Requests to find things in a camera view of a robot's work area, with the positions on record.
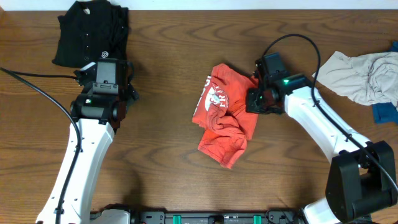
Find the orange red t-shirt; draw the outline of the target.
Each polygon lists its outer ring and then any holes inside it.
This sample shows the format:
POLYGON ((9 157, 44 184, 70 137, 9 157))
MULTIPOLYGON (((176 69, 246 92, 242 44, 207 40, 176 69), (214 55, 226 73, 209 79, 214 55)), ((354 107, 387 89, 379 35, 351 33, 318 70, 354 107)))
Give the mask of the orange red t-shirt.
POLYGON ((246 94, 257 86, 224 63, 206 78, 192 122, 205 129, 198 150, 222 167, 232 168, 252 139, 258 115, 246 111, 246 94))

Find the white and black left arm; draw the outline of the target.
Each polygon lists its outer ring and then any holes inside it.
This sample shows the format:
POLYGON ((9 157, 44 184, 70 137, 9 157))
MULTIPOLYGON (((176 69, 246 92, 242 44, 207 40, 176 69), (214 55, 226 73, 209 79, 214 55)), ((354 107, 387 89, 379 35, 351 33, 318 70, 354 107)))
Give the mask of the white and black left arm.
POLYGON ((128 108, 139 99, 134 66, 101 58, 74 74, 83 87, 70 106, 68 146, 55 185, 37 223, 89 223, 103 159, 128 108))

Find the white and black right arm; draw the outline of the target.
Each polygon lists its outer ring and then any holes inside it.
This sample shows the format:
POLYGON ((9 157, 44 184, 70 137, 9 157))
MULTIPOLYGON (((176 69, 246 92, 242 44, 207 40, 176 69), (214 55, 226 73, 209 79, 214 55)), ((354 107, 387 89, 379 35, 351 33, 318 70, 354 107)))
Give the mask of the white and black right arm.
POLYGON ((350 223, 397 204, 394 151, 387 142, 353 130, 305 75, 289 73, 279 54, 263 55, 256 68, 259 84, 248 90, 247 112, 287 114, 330 162, 325 197, 303 208, 301 223, 350 223))

